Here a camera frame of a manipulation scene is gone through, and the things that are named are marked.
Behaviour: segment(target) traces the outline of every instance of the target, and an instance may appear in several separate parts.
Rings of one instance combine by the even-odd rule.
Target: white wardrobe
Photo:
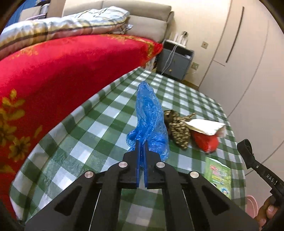
[[[199,90],[221,104],[237,142],[249,139],[256,159],[284,179],[284,34],[259,0],[232,0]],[[261,206],[269,187],[245,173],[247,194]]]

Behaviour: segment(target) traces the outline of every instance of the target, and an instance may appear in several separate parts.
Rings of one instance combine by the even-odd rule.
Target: cabinet handle
[[[233,42],[232,48],[231,48],[231,50],[230,50],[229,56],[228,56],[228,58],[227,58],[227,60],[226,60],[226,63],[229,61],[229,58],[230,58],[231,53],[232,53],[232,51],[233,51],[233,48],[234,48],[234,46],[235,46],[236,40],[237,40],[237,38],[238,38],[238,35],[239,35],[239,32],[240,32],[240,28],[241,28],[241,24],[242,24],[242,21],[243,21],[244,11],[245,11],[245,7],[243,7],[243,9],[242,9],[242,14],[241,14],[241,19],[240,19],[238,31],[237,31],[235,40],[234,40],[234,42]]]

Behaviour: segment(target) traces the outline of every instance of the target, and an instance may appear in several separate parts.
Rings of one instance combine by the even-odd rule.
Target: red fabric
[[[47,132],[161,50],[134,36],[85,35],[36,44],[0,61],[0,197]]]
[[[206,153],[210,153],[216,150],[219,141],[217,135],[205,135],[197,131],[191,130],[191,136],[194,138],[197,146]]]

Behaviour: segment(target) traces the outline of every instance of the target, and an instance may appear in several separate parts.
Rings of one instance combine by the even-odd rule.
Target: wall socket
[[[199,67],[199,64],[198,64],[198,63],[192,63],[192,65],[191,65],[191,68],[193,68],[193,69],[195,69],[195,70],[197,70],[198,67]]]
[[[203,41],[201,44],[201,47],[203,47],[204,49],[207,49],[208,43]]]

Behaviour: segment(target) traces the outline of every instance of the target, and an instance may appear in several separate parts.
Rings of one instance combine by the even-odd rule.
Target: headboard
[[[169,38],[174,12],[171,11],[171,6],[158,3],[127,0],[51,0],[47,17],[61,17],[110,6],[130,12],[128,23],[133,27],[126,34],[149,38],[156,42]]]

